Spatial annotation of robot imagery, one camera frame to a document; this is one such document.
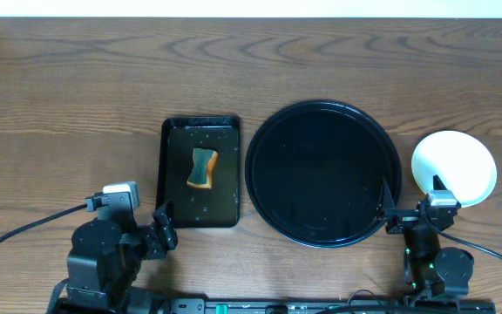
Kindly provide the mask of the light blue plate with sauce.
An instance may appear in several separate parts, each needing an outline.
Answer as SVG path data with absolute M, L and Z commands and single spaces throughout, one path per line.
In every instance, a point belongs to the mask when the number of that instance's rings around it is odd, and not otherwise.
M 484 201 L 496 186 L 498 171 L 488 148 L 459 131 L 440 131 L 423 138 L 411 157 L 411 171 L 423 192 L 436 175 L 467 208 Z

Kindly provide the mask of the orange sponge with green pad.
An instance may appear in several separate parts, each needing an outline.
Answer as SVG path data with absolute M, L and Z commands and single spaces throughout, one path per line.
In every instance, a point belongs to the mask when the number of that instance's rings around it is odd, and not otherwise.
M 193 150 L 193 167 L 187 178 L 187 185 L 191 188 L 211 189 L 217 158 L 216 151 L 196 147 Z

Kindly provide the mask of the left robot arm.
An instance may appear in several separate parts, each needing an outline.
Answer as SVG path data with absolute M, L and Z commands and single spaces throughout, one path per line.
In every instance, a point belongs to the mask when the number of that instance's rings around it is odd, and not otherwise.
M 170 313 L 164 295 L 132 284 L 142 262 L 166 257 L 178 245 L 166 202 L 153 211 L 153 223 L 130 228 L 118 218 L 96 218 L 78 227 L 67 256 L 68 277 L 51 293 L 49 313 Z

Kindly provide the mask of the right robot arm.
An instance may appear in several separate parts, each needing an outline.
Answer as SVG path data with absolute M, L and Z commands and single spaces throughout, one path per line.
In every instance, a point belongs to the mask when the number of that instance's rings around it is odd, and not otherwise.
M 440 231 L 454 223 L 461 208 L 452 191 L 438 176 L 414 209 L 397 209 L 387 181 L 383 181 L 380 207 L 389 235 L 404 236 L 404 280 L 413 291 L 402 297 L 405 306 L 448 304 L 459 308 L 458 299 L 468 294 L 473 256 L 454 247 L 440 245 Z

